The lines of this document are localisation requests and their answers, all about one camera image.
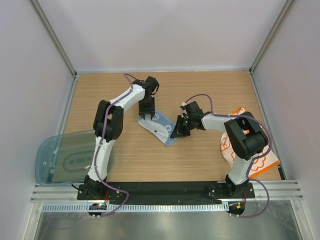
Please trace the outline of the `orange and white towel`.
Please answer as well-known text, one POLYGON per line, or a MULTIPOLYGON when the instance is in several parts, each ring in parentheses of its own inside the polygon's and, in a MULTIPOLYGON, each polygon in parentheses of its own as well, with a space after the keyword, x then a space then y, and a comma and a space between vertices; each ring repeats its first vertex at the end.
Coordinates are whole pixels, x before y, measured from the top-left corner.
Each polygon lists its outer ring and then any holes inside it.
MULTIPOLYGON (((222 134, 220 139, 220 152, 228 165, 232 167, 236 159, 236 154, 232 148, 230 139, 226 132, 222 134)), ((266 156, 260 157, 259 159, 256 159, 254 161, 249 172, 249 176, 251 178, 257 177, 258 175, 272 169, 273 167, 276 167, 279 163, 280 161, 278 160, 276 155, 272 151, 270 151, 266 156)))

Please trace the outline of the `blue bear towel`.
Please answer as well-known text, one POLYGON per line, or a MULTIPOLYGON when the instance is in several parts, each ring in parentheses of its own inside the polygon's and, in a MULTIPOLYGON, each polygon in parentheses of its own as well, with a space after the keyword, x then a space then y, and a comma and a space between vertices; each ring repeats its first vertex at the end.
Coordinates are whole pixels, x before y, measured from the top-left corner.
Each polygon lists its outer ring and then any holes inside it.
POLYGON ((177 139, 171 138, 175 123, 159 110, 151 118, 147 114, 144 118, 137 118, 137 123, 151 134, 156 136, 166 147, 170 147, 177 139))

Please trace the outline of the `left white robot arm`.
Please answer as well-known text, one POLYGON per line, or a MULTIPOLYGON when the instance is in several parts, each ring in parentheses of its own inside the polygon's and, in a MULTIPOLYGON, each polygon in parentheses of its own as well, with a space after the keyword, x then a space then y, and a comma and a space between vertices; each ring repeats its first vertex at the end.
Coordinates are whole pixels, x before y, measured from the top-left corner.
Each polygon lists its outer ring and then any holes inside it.
POLYGON ((138 115, 151 120, 155 115, 154 94, 159 86, 156 78, 151 76, 146 80, 136 79, 118 97, 99 102, 93 122, 95 150, 91 167, 79 186, 78 200, 101 200, 106 195, 108 164, 113 146, 123 131, 124 115, 138 103, 138 115))

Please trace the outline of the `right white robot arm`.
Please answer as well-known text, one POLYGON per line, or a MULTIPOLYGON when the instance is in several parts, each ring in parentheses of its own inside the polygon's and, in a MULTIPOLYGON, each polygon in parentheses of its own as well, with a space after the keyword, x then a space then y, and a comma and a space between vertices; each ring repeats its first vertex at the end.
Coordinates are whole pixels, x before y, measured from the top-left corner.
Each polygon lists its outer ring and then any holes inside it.
POLYGON ((247 111, 236 115, 185 112, 177 116, 170 137, 187 137, 193 129, 227 133, 235 160, 225 177, 225 192, 229 197, 237 198, 250 180, 254 161, 271 150, 273 140, 269 130, 247 111))

